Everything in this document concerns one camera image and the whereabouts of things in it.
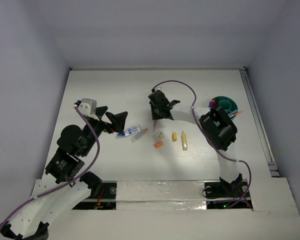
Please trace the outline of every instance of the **gray wall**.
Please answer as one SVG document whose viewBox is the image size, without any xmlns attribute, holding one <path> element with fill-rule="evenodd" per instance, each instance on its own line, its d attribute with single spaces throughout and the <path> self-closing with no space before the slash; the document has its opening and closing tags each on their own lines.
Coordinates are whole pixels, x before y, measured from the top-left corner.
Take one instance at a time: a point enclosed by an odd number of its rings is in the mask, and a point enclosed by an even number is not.
<svg viewBox="0 0 300 240">
<path fill-rule="evenodd" d="M 0 223 L 42 175 L 68 73 L 36 3 L 0 0 Z"/>
<path fill-rule="evenodd" d="M 278 169 L 300 213 L 300 0 L 288 0 L 248 68 Z"/>
<path fill-rule="evenodd" d="M 72 67 L 242 67 L 285 0 L 37 2 Z"/>
</svg>

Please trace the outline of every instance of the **white table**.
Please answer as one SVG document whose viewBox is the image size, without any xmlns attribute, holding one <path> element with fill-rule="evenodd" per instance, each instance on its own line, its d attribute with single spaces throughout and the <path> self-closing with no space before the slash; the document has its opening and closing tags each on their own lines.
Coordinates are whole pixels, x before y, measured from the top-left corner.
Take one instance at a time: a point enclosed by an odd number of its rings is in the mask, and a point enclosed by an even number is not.
<svg viewBox="0 0 300 240">
<path fill-rule="evenodd" d="M 300 239 L 300 217 L 289 186 L 284 178 L 271 178 L 238 70 L 71 71 L 46 164 L 58 148 L 56 142 L 62 129 L 72 124 L 84 126 L 72 108 L 74 102 L 95 99 L 98 106 L 108 106 L 113 114 L 127 111 L 127 128 L 141 125 L 152 129 L 148 95 L 157 83 L 173 79 L 195 89 L 198 107 L 206 107 L 213 97 L 227 96 L 244 111 L 234 122 L 238 128 L 235 153 L 251 167 L 254 211 L 73 210 L 66 221 L 56 224 L 50 239 Z M 161 87 L 170 101 L 189 105 L 193 101 L 192 92 L 181 84 L 165 83 Z M 151 130 L 135 143 L 128 137 L 116 139 L 114 134 L 101 134 L 100 155 L 91 171 L 103 181 L 219 179 L 217 155 L 196 125 L 162 119 L 158 130 L 165 134 L 164 146 L 159 149 L 154 148 Z M 187 135 L 187 151 L 182 150 L 182 131 Z M 172 132 L 177 132 L 177 142 L 172 142 Z M 96 149 L 95 145 L 83 158 L 83 168 L 91 162 Z M 247 178 L 246 167 L 241 164 L 239 169 Z M 45 174 L 42 180 L 49 186 L 55 181 Z"/>
</svg>

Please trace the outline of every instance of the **screw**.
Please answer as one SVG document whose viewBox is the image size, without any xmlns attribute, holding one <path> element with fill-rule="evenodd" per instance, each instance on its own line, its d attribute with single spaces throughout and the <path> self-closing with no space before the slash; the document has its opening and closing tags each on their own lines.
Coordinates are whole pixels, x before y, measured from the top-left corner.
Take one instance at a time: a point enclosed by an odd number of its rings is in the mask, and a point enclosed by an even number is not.
<svg viewBox="0 0 300 240">
<path fill-rule="evenodd" d="M 116 194 L 116 192 L 117 192 L 117 189 L 115 187 L 110 188 L 110 193 L 111 194 Z"/>
</svg>

